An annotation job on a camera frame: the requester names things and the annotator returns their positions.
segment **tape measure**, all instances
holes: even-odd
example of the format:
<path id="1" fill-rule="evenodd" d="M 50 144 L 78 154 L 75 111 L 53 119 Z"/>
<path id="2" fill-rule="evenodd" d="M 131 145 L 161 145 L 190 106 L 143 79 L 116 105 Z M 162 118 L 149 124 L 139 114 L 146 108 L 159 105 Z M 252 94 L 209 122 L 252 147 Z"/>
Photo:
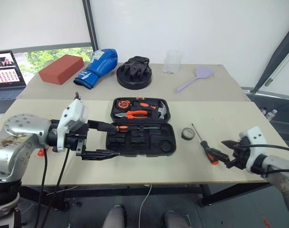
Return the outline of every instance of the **tape measure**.
<path id="1" fill-rule="evenodd" d="M 130 105 L 131 105 L 131 102 L 129 100 L 119 101 L 117 103 L 117 108 L 123 109 L 123 110 L 130 110 Z"/>
<path id="2" fill-rule="evenodd" d="M 195 136 L 195 131 L 191 129 L 190 127 L 183 128 L 182 131 L 182 138 L 185 140 L 191 140 Z"/>

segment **spatula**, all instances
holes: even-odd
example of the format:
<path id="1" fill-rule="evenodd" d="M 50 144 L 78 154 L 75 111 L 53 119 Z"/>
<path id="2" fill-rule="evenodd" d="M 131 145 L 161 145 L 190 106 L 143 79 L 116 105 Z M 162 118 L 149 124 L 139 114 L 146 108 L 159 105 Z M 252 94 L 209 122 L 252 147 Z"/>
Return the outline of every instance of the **spatula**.
<path id="1" fill-rule="evenodd" d="M 195 71 L 195 77 L 192 78 L 191 80 L 187 81 L 185 84 L 181 85 L 180 87 L 175 89 L 175 92 L 179 92 L 183 90 L 185 87 L 187 87 L 190 83 L 194 82 L 196 79 L 205 79 L 213 75 L 213 71 L 210 70 L 209 68 L 200 66 L 199 68 L 196 69 Z"/>

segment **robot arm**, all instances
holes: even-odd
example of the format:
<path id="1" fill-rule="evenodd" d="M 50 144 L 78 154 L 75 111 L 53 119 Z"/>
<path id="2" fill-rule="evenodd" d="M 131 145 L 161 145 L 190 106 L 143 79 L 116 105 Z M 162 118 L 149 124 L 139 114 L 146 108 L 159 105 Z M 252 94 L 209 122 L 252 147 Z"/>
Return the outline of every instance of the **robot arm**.
<path id="1" fill-rule="evenodd" d="M 50 121 L 28 114 L 9 118 L 0 132 L 0 182 L 20 180 L 31 153 L 46 148 Z"/>
<path id="2" fill-rule="evenodd" d="M 233 166 L 259 174 L 263 179 L 274 185 L 282 194 L 289 211 L 289 160 L 274 155 L 266 155 L 265 147 L 248 147 L 255 144 L 266 144 L 266 140 L 258 127 L 240 133 L 239 142 L 227 140 L 222 143 L 233 149 L 234 160 L 228 155 L 218 152 L 214 155 L 225 163 L 227 168 Z"/>
<path id="3" fill-rule="evenodd" d="M 64 110 L 60 120 L 47 120 L 30 114 L 9 118 L 0 132 L 0 220 L 8 223 L 19 201 L 19 187 L 32 152 L 53 146 L 76 151 L 83 160 L 104 160 L 118 156 L 109 150 L 87 151 L 89 129 L 114 132 L 116 126 L 87 120 L 87 107 L 79 96 Z"/>

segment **floor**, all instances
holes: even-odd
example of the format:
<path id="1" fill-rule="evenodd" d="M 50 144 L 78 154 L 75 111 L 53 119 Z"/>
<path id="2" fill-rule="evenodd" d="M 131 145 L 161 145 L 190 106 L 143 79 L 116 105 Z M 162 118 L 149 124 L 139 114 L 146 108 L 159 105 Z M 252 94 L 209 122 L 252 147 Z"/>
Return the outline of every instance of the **floor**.
<path id="1" fill-rule="evenodd" d="M 230 185 L 214 184 L 217 192 Z M 289 228 L 289 213 L 282 195 L 274 187 L 256 191 L 229 201 L 200 208 L 196 205 L 200 195 L 149 196 L 141 213 L 141 228 L 160 228 L 161 216 L 174 210 L 190 218 L 192 228 Z M 51 210 L 47 228 L 101 228 L 109 210 L 117 204 L 127 211 L 127 227 L 138 227 L 139 208 L 144 196 L 115 196 L 70 199 L 67 212 Z M 33 228 L 36 205 L 21 201 L 22 221 Z"/>

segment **black toolbox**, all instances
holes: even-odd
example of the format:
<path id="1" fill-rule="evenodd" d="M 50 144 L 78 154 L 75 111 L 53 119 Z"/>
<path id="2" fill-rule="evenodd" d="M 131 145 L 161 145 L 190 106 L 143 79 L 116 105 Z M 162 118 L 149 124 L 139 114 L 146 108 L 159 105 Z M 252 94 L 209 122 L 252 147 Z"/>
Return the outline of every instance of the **black toolbox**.
<path id="1" fill-rule="evenodd" d="M 117 98 L 113 102 L 111 118 L 120 132 L 107 133 L 106 148 L 129 157 L 171 155 L 176 150 L 176 142 L 173 127 L 167 123 L 170 117 L 168 104 L 163 99 Z"/>

